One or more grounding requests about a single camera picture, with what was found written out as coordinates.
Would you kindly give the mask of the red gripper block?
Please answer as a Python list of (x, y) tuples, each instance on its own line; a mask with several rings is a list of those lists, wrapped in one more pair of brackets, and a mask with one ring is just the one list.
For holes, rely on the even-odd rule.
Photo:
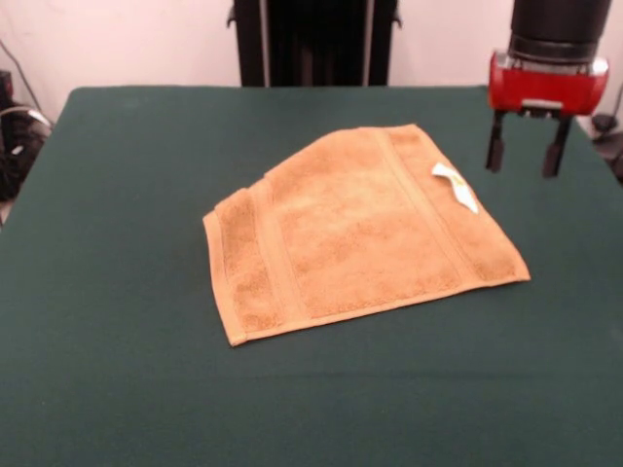
[[(489, 103), (495, 109), (486, 169), (497, 173), (504, 153), (503, 119), (506, 112), (545, 111), (586, 116), (594, 112), (605, 92), (609, 62), (597, 57), (589, 63), (556, 65), (513, 57), (496, 51), (490, 60)], [(542, 176), (559, 174), (572, 117), (560, 117), (548, 146)]]

